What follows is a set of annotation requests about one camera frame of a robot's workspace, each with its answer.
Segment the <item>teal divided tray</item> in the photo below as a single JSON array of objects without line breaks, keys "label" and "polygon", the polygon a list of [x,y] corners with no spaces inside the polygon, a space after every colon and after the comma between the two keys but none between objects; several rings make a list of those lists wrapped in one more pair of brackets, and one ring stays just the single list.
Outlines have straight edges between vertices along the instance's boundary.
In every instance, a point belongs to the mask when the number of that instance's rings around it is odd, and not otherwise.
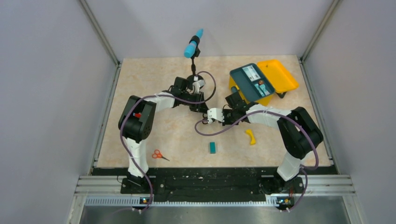
[{"label": "teal divided tray", "polygon": [[275,93],[275,88],[255,63],[231,70],[229,89],[248,103],[257,102],[264,106],[269,104]]}]

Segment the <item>white teal label packet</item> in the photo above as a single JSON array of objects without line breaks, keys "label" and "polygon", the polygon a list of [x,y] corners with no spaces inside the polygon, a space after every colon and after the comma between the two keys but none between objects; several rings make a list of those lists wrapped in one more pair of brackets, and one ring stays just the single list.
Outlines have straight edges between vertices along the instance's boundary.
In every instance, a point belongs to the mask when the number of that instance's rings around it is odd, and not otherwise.
[{"label": "white teal label packet", "polygon": [[253,65],[242,67],[242,70],[251,82],[258,82],[262,79],[261,71]]}]

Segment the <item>black handled bandage shears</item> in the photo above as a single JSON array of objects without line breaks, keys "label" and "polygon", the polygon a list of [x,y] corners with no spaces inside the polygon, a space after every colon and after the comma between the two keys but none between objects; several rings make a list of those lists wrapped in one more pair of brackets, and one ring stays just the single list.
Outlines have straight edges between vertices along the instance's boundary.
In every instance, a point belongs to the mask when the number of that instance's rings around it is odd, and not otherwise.
[{"label": "black handled bandage shears", "polygon": [[201,121],[202,124],[207,125],[208,124],[208,115],[206,113],[204,113],[202,115],[203,119]]}]

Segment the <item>teal sachet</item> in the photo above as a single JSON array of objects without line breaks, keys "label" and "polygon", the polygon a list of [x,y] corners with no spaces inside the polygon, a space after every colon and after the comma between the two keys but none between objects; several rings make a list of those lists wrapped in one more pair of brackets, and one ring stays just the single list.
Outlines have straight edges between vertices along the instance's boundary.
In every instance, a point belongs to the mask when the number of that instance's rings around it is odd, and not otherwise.
[{"label": "teal sachet", "polygon": [[258,85],[258,87],[259,87],[259,90],[260,90],[262,96],[270,95],[270,92],[267,90],[265,84],[260,84],[260,85]]}]

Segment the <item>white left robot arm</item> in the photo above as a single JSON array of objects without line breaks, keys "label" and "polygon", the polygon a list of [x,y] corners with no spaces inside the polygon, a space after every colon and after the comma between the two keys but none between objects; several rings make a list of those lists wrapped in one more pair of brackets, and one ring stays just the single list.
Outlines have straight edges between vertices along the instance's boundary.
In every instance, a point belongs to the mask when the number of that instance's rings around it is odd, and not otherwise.
[{"label": "white left robot arm", "polygon": [[176,77],[168,90],[142,98],[135,95],[129,97],[118,128],[121,142],[129,155],[127,178],[137,192],[144,193],[150,186],[149,179],[144,177],[149,169],[146,139],[152,131],[155,113],[185,105],[192,112],[206,115],[209,108],[200,90],[204,85],[205,81],[200,75]]}]

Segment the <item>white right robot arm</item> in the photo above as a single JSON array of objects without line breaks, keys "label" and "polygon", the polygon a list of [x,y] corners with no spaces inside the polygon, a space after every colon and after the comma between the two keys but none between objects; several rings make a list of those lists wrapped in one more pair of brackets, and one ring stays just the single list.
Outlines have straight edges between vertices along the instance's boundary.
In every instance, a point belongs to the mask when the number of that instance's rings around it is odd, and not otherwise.
[{"label": "white right robot arm", "polygon": [[279,192],[287,192],[293,185],[303,162],[309,153],[315,156],[315,170],[319,165],[317,147],[323,140],[323,134],[313,118],[303,107],[293,110],[280,110],[263,106],[257,102],[247,103],[239,93],[226,97],[229,109],[224,109],[223,125],[237,125],[239,122],[262,124],[280,131],[286,154],[276,170],[274,187]]}]

